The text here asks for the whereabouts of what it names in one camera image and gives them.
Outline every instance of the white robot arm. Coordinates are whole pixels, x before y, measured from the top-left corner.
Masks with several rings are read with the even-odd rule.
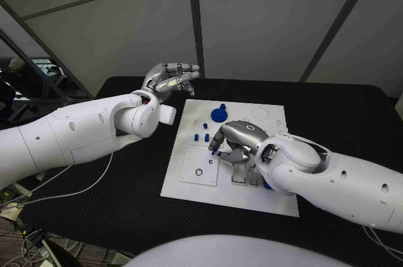
[[[224,139],[230,153],[216,151]],[[220,127],[209,149],[233,164],[255,155],[255,171],[278,193],[301,195],[360,225],[403,233],[403,175],[327,148],[318,154],[308,143],[285,133],[269,137],[255,124],[232,121]]]
[[[55,167],[89,162],[151,136],[158,123],[171,125],[175,109],[161,104],[173,90],[193,95],[198,66],[158,64],[141,90],[79,103],[27,125],[0,131],[0,189]],[[126,133],[116,136],[116,130]]]

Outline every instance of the screw hole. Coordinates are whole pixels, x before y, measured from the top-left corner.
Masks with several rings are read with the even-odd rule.
[[[347,172],[345,171],[341,172],[340,177],[341,177],[342,180],[347,180]]]
[[[383,191],[383,193],[388,193],[388,185],[387,184],[381,185],[381,191]]]

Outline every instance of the black table surface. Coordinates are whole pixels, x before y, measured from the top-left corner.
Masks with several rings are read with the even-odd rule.
[[[141,83],[141,77],[109,78],[96,98],[126,94]],[[197,79],[193,85],[194,99],[282,105],[292,134],[403,173],[403,121],[377,87],[221,79]],[[295,245],[352,266],[399,266],[361,226],[301,197],[296,218],[160,196],[187,98],[184,92],[173,93],[164,104],[177,109],[174,125],[160,124],[148,139],[115,152],[98,185],[76,196],[27,205],[23,221],[73,240],[135,254],[187,236],[234,234]],[[108,160],[109,156],[73,166],[33,199],[86,188]],[[50,170],[46,179],[59,171]],[[378,235],[386,244],[403,248],[400,234],[380,231]]]

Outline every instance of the white pegboard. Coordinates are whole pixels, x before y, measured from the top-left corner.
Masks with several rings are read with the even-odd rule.
[[[210,113],[220,104],[226,105],[229,118],[219,123],[211,120]],[[250,173],[253,161],[233,167],[210,155],[204,135],[209,134],[211,140],[220,126],[233,120],[252,122],[269,135],[288,131],[283,106],[187,100],[161,196],[299,217],[296,197],[283,196],[263,187],[262,176]],[[194,141],[194,134],[198,134],[198,141]],[[220,151],[230,151],[226,143]],[[201,175],[196,175],[197,169],[201,169]]]

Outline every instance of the blue knob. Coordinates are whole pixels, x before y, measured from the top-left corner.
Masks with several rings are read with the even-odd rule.
[[[229,117],[229,114],[227,112],[224,111],[226,109],[226,106],[224,104],[220,105],[220,108],[216,108],[213,111],[211,111],[211,120],[214,122],[223,122],[227,120],[227,117]]]

